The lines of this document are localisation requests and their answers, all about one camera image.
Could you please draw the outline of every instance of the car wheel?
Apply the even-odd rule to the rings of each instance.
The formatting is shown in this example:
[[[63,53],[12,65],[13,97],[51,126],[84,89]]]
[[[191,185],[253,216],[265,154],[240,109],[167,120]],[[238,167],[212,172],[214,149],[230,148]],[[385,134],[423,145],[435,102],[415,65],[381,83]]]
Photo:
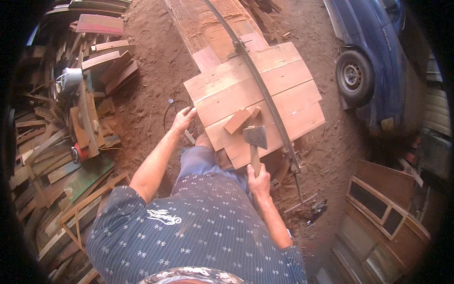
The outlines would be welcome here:
[[[373,91],[372,66],[358,51],[345,51],[337,61],[336,81],[347,102],[361,104]]]

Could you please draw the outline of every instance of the person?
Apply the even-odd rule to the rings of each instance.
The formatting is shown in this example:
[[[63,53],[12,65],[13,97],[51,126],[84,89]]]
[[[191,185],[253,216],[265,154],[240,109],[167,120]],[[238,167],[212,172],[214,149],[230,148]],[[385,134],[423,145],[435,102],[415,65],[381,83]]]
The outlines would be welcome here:
[[[88,237],[86,250],[93,266],[108,284],[188,270],[186,277],[193,282],[186,283],[205,283],[197,279],[214,275],[245,283],[307,283],[300,250],[270,196],[264,164],[257,177],[248,165],[247,181],[233,169],[222,170],[203,134],[182,154],[171,195],[153,199],[178,139],[196,115],[196,108],[180,111],[129,186],[113,189]]]

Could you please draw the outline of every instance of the blue car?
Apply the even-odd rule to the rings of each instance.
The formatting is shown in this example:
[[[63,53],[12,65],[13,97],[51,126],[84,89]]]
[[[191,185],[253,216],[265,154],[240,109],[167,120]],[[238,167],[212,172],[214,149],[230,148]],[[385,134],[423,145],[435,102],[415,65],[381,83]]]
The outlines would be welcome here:
[[[405,136],[422,125],[430,49],[399,0],[324,0],[345,51],[336,65],[344,109],[373,135]]]

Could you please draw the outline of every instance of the shorts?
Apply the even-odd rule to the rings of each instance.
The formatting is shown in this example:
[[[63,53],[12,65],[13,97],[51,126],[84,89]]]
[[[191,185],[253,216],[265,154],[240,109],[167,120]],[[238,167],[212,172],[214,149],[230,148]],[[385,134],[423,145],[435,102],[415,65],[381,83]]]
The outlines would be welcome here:
[[[221,169],[214,160],[213,152],[206,147],[194,146],[189,148],[181,155],[180,164],[181,169],[177,180],[179,180],[181,176],[188,174],[221,173],[236,181],[241,189],[243,189],[247,195],[250,195],[246,175],[238,173],[234,168]]]

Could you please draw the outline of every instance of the sawdust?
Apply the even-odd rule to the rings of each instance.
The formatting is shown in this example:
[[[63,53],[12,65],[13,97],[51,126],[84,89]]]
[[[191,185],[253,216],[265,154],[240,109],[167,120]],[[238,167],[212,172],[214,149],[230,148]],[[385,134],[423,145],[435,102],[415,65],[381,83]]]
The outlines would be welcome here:
[[[321,93],[320,103],[326,119],[324,126],[308,133],[299,143],[307,169],[300,177],[303,198],[318,193],[317,198],[327,199],[328,210],[310,227],[306,227],[305,215],[299,209],[282,214],[305,256],[307,273],[312,275],[328,255],[334,234],[343,220],[345,193],[349,176],[354,172],[354,160],[361,158],[367,149],[362,144],[364,135],[358,129],[357,121],[341,109],[334,75],[338,43],[326,8],[322,7],[323,1],[276,2],[282,12],[269,15],[280,41],[292,41],[301,54]],[[123,149],[116,154],[117,166],[131,173],[163,137],[163,115],[169,105],[168,99],[190,103],[183,82],[199,73],[170,14],[165,11],[161,0],[135,0],[128,10],[125,37],[130,36],[131,44],[136,44],[134,57],[140,62],[140,76],[113,96],[116,112],[111,118],[115,118],[116,125],[111,123],[110,126],[114,132],[121,130]],[[283,38],[287,32],[291,32],[290,35]],[[200,121],[190,129],[194,137],[202,131]],[[175,182],[180,154],[183,147],[190,146],[187,140],[179,141],[162,186],[170,189]],[[275,167],[272,162],[267,163],[267,169]],[[165,196],[169,191],[160,189],[158,194]],[[281,213],[296,205],[298,195],[293,177],[287,176],[272,196]]]

